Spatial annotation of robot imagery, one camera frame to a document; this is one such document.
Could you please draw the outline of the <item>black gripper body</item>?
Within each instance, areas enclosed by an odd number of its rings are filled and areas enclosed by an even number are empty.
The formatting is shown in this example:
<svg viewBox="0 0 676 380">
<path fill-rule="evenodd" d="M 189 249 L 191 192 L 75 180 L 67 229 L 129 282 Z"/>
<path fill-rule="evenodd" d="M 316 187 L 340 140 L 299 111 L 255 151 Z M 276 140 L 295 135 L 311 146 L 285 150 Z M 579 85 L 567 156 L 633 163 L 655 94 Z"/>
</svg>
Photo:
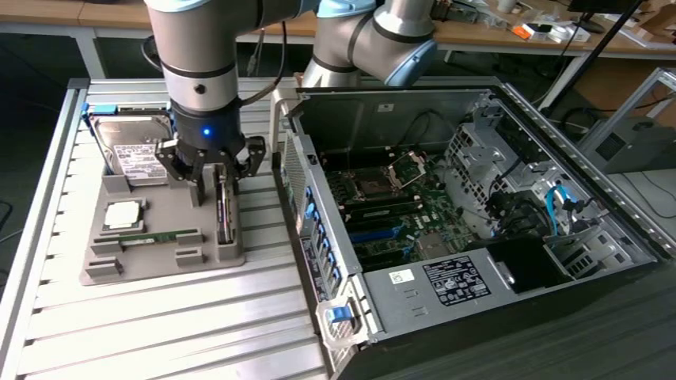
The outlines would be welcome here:
<svg viewBox="0 0 676 380">
<path fill-rule="evenodd" d="M 205 162 L 219 162 L 224 157 L 236 157 L 245 146 L 240 109 L 236 104 L 205 112 L 173 104 L 172 112 L 179 152 L 185 162 L 197 159 L 199 150 L 205 151 Z"/>
</svg>

